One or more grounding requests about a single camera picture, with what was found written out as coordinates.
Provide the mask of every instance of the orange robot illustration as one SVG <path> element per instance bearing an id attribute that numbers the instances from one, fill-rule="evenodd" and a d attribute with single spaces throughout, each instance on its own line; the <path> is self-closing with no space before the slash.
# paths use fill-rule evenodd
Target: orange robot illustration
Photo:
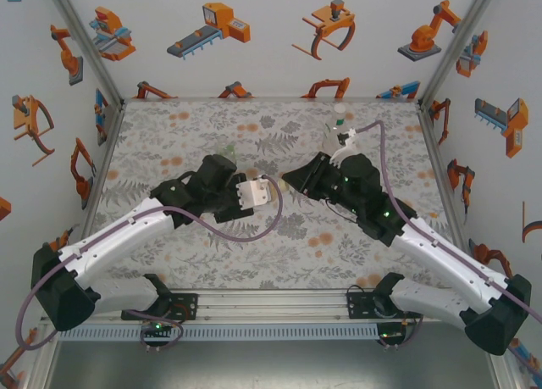
<path id="1" fill-rule="evenodd" d="M 96 18 L 90 23 L 97 36 L 92 40 L 103 58 L 119 61 L 132 54 L 136 48 L 132 46 L 131 30 L 122 26 L 119 16 L 98 6 Z"/>
<path id="2" fill-rule="evenodd" d="M 83 155 L 83 158 L 85 158 L 86 162 L 91 166 L 92 177 L 88 180 L 77 172 L 77 158 L 79 157 L 79 153 Z M 81 196 L 81 209 L 85 209 L 88 204 L 89 196 L 91 195 L 92 184 L 94 183 L 93 177 L 96 175 L 96 166 L 79 137 L 75 138 L 75 149 L 71 155 L 69 168 L 71 170 L 71 175 L 75 179 L 77 194 Z"/>
<path id="3" fill-rule="evenodd" d="M 168 53 L 186 59 L 188 54 L 203 48 L 204 44 L 213 45 L 215 39 L 233 37 L 239 42 L 251 40 L 251 27 L 234 17 L 234 10 L 223 3 L 206 3 L 203 5 L 205 25 L 187 37 L 168 47 Z"/>
<path id="4" fill-rule="evenodd" d="M 468 166 L 465 167 L 457 164 L 457 159 L 454 158 L 448 163 L 448 179 L 450 180 L 451 189 L 453 191 L 459 186 L 460 175 L 463 176 L 461 200 L 463 201 L 463 207 L 465 208 L 465 222 L 467 222 L 468 207 L 471 205 L 471 186 L 476 173 Z"/>
<path id="5" fill-rule="evenodd" d="M 433 125 L 436 120 L 439 120 L 440 111 L 444 109 L 444 128 L 442 130 L 442 135 L 439 139 L 439 145 L 441 145 L 442 142 L 445 141 L 450 134 L 450 132 L 448 131 L 448 122 L 450 121 L 450 104 L 451 101 L 449 98 L 447 98 L 442 103 L 439 103 L 438 101 L 433 101 L 433 103 L 431 104 L 431 108 L 429 108 L 429 117 L 431 118 L 431 122 L 433 123 Z"/>
<path id="6" fill-rule="evenodd" d="M 30 334 L 26 338 L 25 342 L 30 345 L 36 339 L 37 329 L 30 330 Z M 25 350 L 18 347 L 3 364 L 0 364 L 0 385 L 7 389 L 17 389 L 20 382 L 24 377 L 24 372 L 19 373 L 16 377 L 10 371 L 19 358 L 25 353 Z"/>
<path id="7" fill-rule="evenodd" d="M 301 98 L 316 98 L 316 93 L 320 88 L 326 86 L 336 86 L 337 91 L 335 92 L 335 98 L 341 99 L 345 96 L 345 92 L 350 85 L 350 78 L 346 77 L 344 80 L 323 80 L 318 81 L 312 84 L 311 89 L 308 90 L 308 93 L 303 95 Z"/>
<path id="8" fill-rule="evenodd" d="M 493 129 L 501 129 L 501 135 L 506 138 L 506 156 L 513 158 L 523 147 L 523 129 L 528 125 L 528 107 L 525 101 L 518 98 L 515 103 L 503 111 L 483 99 L 477 98 L 474 112 Z"/>
<path id="9" fill-rule="evenodd" d="M 28 135 L 38 148 L 44 153 L 36 162 L 32 164 L 32 167 L 40 163 L 44 158 L 54 153 L 54 149 L 46 147 L 41 141 L 41 136 L 45 135 L 51 129 L 54 128 L 53 119 L 45 108 L 45 105 L 40 100 L 35 99 L 31 95 L 21 98 L 18 95 L 12 97 L 12 105 L 14 106 L 14 129 L 19 129 L 24 126 L 25 131 L 19 133 L 14 140 L 18 141 L 21 137 Z M 37 113 L 41 110 L 45 115 L 45 119 L 49 125 L 44 131 L 40 131 L 37 125 Z"/>
<path id="10" fill-rule="evenodd" d="M 62 49 L 62 52 L 60 52 L 60 59 L 62 60 L 62 65 L 68 71 L 69 84 L 74 86 L 78 82 L 82 82 L 83 58 L 81 56 L 74 57 L 64 41 L 65 38 L 71 37 L 68 29 L 57 29 L 54 25 L 51 25 L 51 37 Z"/>
<path id="11" fill-rule="evenodd" d="M 243 88 L 239 81 L 236 81 L 233 84 L 226 86 L 226 88 L 218 97 L 227 98 L 232 94 L 236 98 L 254 98 L 250 92 Z"/>
<path id="12" fill-rule="evenodd" d="M 11 203 L 0 197 L 0 221 L 11 214 Z"/>
<path id="13" fill-rule="evenodd" d="M 158 90 L 155 86 L 151 86 L 146 81 L 141 81 L 139 84 L 137 84 L 137 95 L 133 98 L 145 99 L 147 98 L 147 95 L 149 92 L 163 99 L 177 98 L 177 97 L 172 97 L 169 94 L 166 94 L 164 91 Z"/>
<path id="14" fill-rule="evenodd" d="M 433 8 L 434 17 L 431 20 L 430 25 L 423 25 L 414 31 L 412 34 L 412 42 L 405 46 L 399 47 L 397 51 L 410 59 L 411 61 L 418 61 L 422 58 L 427 58 L 433 54 L 440 53 L 442 50 L 436 44 L 434 44 L 434 38 L 439 33 L 442 21 L 445 20 L 453 27 L 455 33 L 459 27 L 461 18 L 456 16 L 450 8 L 450 1 L 442 1 Z"/>
<path id="15" fill-rule="evenodd" d="M 465 46 L 461 56 L 456 62 L 456 71 L 465 77 L 470 77 L 472 72 L 482 61 L 482 54 L 488 46 L 488 31 L 484 31 L 480 36 L 474 35 L 468 46 Z"/>
<path id="16" fill-rule="evenodd" d="M 315 10 L 312 12 L 312 16 L 321 23 L 314 23 L 310 19 L 303 18 L 304 22 L 315 29 L 311 51 L 309 52 L 296 44 L 292 44 L 292 47 L 314 57 L 316 60 L 321 60 L 320 56 L 318 56 L 318 46 L 320 45 L 320 42 L 328 43 L 337 50 L 343 51 L 354 37 L 354 32 L 356 31 L 356 22 L 354 22 L 354 18 L 356 15 L 345 8 L 345 3 L 342 0 L 334 0 L 329 6 L 324 6 L 323 8 Z M 340 44 L 335 44 L 326 39 L 326 37 L 334 31 L 343 28 L 348 29 L 348 31 Z"/>
<path id="17" fill-rule="evenodd" d="M 525 202 L 522 204 L 522 242 L 525 243 L 527 234 L 532 231 L 542 230 L 542 221 L 533 221 L 525 224 Z"/>

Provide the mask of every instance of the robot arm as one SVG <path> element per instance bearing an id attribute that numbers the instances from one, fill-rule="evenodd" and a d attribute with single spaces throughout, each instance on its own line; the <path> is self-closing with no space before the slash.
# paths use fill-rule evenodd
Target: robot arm
<path id="1" fill-rule="evenodd" d="M 415 258 L 452 288 L 422 286 L 390 273 L 373 292 L 380 314 L 390 315 L 399 309 L 443 320 L 464 329 L 483 350 L 502 355 L 527 312 L 501 294 L 493 283 L 527 305 L 530 283 L 520 275 L 507 279 L 478 263 L 437 234 L 412 208 L 396 200 L 409 219 L 407 223 L 395 210 L 390 196 L 383 192 L 378 169 L 357 152 L 355 137 L 354 130 L 339 135 L 345 147 L 333 157 L 319 153 L 309 164 L 284 174 L 283 180 L 311 199 L 324 199 L 352 212 L 357 225 L 368 236 Z"/>
<path id="2" fill-rule="evenodd" d="M 140 205 L 96 234 L 58 252 L 44 244 L 34 255 L 31 284 L 33 288 L 41 284 L 36 297 L 55 328 L 70 330 L 93 314 L 124 309 L 164 316 L 171 308 L 171 292 L 156 275 L 117 281 L 102 279 L 103 272 L 142 243 L 188 225 L 203 213 L 214 214 L 221 223 L 253 215 L 253 207 L 271 201 L 267 180 L 247 181 L 236 171 L 228 159 L 208 155 L 197 172 L 163 182 Z M 182 208 L 186 214 L 164 212 L 164 207 Z M 43 282 L 59 265 L 59 271 Z"/>

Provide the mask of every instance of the robot arm sticker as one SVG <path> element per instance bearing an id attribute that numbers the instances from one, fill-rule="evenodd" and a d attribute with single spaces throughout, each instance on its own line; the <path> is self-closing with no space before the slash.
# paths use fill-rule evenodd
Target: robot arm sticker
<path id="1" fill-rule="evenodd" d="M 64 41 L 65 38 L 71 37 L 68 29 L 57 29 L 54 25 L 51 25 L 51 37 L 58 43 L 62 52 L 60 52 L 60 59 L 62 65 L 68 71 L 69 84 L 74 86 L 75 84 L 83 81 L 83 58 L 81 56 L 74 57 L 69 50 L 68 45 Z"/>
<path id="2" fill-rule="evenodd" d="M 434 38 L 439 33 L 440 25 L 442 21 L 448 22 L 453 27 L 455 33 L 461 18 L 454 14 L 450 8 L 450 1 L 442 1 L 433 8 L 434 17 L 431 20 L 430 25 L 423 25 L 412 33 L 412 42 L 405 46 L 399 47 L 397 51 L 410 59 L 411 61 L 418 61 L 422 58 L 427 58 L 433 54 L 440 53 L 442 50 L 436 44 L 434 44 Z"/>
<path id="3" fill-rule="evenodd" d="M 203 48 L 203 45 L 219 38 L 233 37 L 239 42 L 251 40 L 251 27 L 234 17 L 234 10 L 223 3 L 206 3 L 203 5 L 203 18 L 205 25 L 187 37 L 168 47 L 168 53 L 175 57 L 186 59 L 188 54 Z"/>
<path id="4" fill-rule="evenodd" d="M 318 46 L 320 42 L 328 43 L 337 50 L 343 51 L 354 37 L 354 32 L 356 31 L 356 22 L 354 22 L 354 18 L 356 15 L 345 8 L 345 3 L 342 0 L 334 0 L 329 4 L 329 6 L 324 6 L 323 8 L 315 10 L 312 12 L 312 16 L 313 18 L 318 19 L 321 23 L 315 23 L 310 19 L 303 18 L 304 22 L 308 23 L 315 29 L 311 51 L 309 52 L 296 44 L 292 44 L 292 47 L 295 47 L 297 50 L 312 56 L 316 60 L 321 60 L 320 56 L 318 56 Z M 326 37 L 331 33 L 342 28 L 346 28 L 348 31 L 340 44 L 335 44 L 326 39 Z"/>
<path id="5" fill-rule="evenodd" d="M 98 6 L 96 18 L 89 24 L 97 36 L 92 39 L 103 58 L 120 61 L 132 54 L 136 48 L 132 46 L 131 31 L 122 26 L 122 22 L 109 9 Z"/>
<path id="6" fill-rule="evenodd" d="M 527 234 L 532 231 L 542 230 L 542 221 L 533 221 L 525 225 L 525 202 L 522 203 L 522 242 L 525 243 Z"/>
<path id="7" fill-rule="evenodd" d="M 0 221 L 11 214 L 11 203 L 0 197 Z"/>
<path id="8" fill-rule="evenodd" d="M 522 150 L 523 129 L 528 124 L 528 107 L 521 98 L 506 112 L 477 98 L 474 112 L 481 120 L 486 120 L 487 125 L 493 125 L 493 129 L 501 129 L 501 135 L 506 138 L 506 156 L 513 158 Z"/>
<path id="9" fill-rule="evenodd" d="M 18 141 L 21 137 L 28 135 L 38 146 L 38 148 L 43 152 L 36 162 L 32 164 L 34 167 L 36 164 L 40 163 L 44 158 L 50 156 L 54 153 L 54 149 L 49 149 L 41 141 L 41 136 L 45 135 L 51 129 L 54 128 L 53 119 L 45 108 L 45 105 L 41 103 L 40 100 L 35 99 L 31 95 L 28 97 L 21 98 L 18 95 L 12 97 L 12 105 L 14 107 L 14 129 L 19 129 L 24 127 L 25 130 L 19 133 L 14 140 Z M 37 127 L 37 113 L 38 110 L 41 110 L 45 115 L 45 119 L 49 125 L 44 131 L 40 131 Z"/>

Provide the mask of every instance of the floral mat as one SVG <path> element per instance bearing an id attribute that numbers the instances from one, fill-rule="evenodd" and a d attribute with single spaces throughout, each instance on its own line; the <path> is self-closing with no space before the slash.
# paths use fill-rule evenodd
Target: floral mat
<path id="1" fill-rule="evenodd" d="M 434 172 L 414 103 L 346 103 L 346 123 L 385 122 L 390 180 L 398 198 L 411 205 L 448 239 Z M 239 171 L 250 177 L 279 176 L 318 152 L 332 103 L 225 100 L 131 102 L 108 168 L 93 231 L 136 206 L 161 181 L 199 167 L 218 145 L 235 144 Z M 362 135 L 362 152 L 379 164 L 379 130 Z M 283 217 L 261 241 L 240 244 L 198 225 L 150 241 L 110 270 L 113 278 L 156 273 L 171 288 L 345 288 L 374 286 L 388 272 L 441 286 L 428 270 L 402 253 L 371 240 L 324 203 L 289 190 Z M 252 217 L 216 225 L 233 236 L 253 236 L 273 220 L 276 202 Z"/>

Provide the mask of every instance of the white wall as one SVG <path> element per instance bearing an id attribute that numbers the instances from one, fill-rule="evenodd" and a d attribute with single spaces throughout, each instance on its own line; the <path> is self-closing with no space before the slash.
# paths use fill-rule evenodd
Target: white wall
<path id="1" fill-rule="evenodd" d="M 256 97 L 299 97 L 315 81 L 351 78 L 347 96 L 374 97 L 393 85 L 420 80 L 423 90 L 442 58 L 442 53 L 417 61 L 408 60 L 397 48 L 433 18 L 433 6 L 443 0 L 343 0 L 356 14 L 356 33 L 340 52 L 321 43 L 322 61 L 294 49 L 295 43 L 310 48 L 314 28 L 303 16 L 329 5 L 332 0 L 72 0 L 80 18 L 88 24 L 97 6 L 115 12 L 132 30 L 136 52 L 112 62 L 104 59 L 125 97 L 136 94 L 136 85 L 151 85 L 181 97 L 216 97 L 225 86 L 240 81 Z M 451 10 L 463 17 L 472 0 L 450 0 Z M 202 5 L 222 2 L 235 17 L 251 27 L 252 39 L 233 38 L 206 45 L 186 60 L 166 49 L 204 25 Z M 89 34 L 94 30 L 87 25 Z M 331 36 L 339 42 L 346 30 Z M 444 23 L 436 43 L 446 48 L 453 34 Z M 330 96 L 335 89 L 322 90 Z"/>
<path id="2" fill-rule="evenodd" d="M 30 291 L 32 256 L 44 242 L 53 241 L 74 223 L 83 224 L 80 197 L 69 171 L 70 155 L 78 136 L 98 169 L 106 145 L 98 147 L 94 116 L 96 77 L 85 60 L 84 79 L 68 83 L 68 71 L 60 61 L 60 46 L 51 38 L 49 25 L 65 23 L 51 0 L 0 0 L 0 197 L 12 204 L 12 213 L 0 221 L 0 361 L 15 349 L 15 318 Z M 77 44 L 66 39 L 72 53 L 81 55 Z M 11 97 L 33 95 L 44 103 L 55 128 L 42 137 L 55 152 L 37 166 L 41 156 L 36 144 L 14 136 Z M 38 114 L 39 127 L 45 119 Z M 91 175 L 81 158 L 80 173 Z M 81 228 L 72 235 L 76 241 Z M 36 324 L 41 309 L 34 306 L 26 318 L 25 331 Z"/>
<path id="3" fill-rule="evenodd" d="M 476 176 L 468 214 L 467 234 L 476 243 L 500 249 L 512 270 L 533 285 L 532 305 L 542 311 L 542 231 L 528 234 L 522 243 L 522 201 L 527 203 L 526 222 L 542 220 L 542 0 L 494 0 L 475 30 L 487 30 L 488 46 L 481 65 L 470 78 L 452 71 L 439 91 L 438 101 L 451 100 L 450 135 L 440 146 L 445 163 L 453 158 L 470 166 Z M 523 149 L 513 158 L 505 154 L 505 138 L 475 117 L 474 101 L 482 98 L 505 111 L 518 97 L 529 108 L 529 123 L 523 130 Z M 442 132 L 442 119 L 435 124 Z M 456 191 L 457 207 L 462 210 Z M 519 338 L 542 358 L 540 325 L 529 318 Z"/>

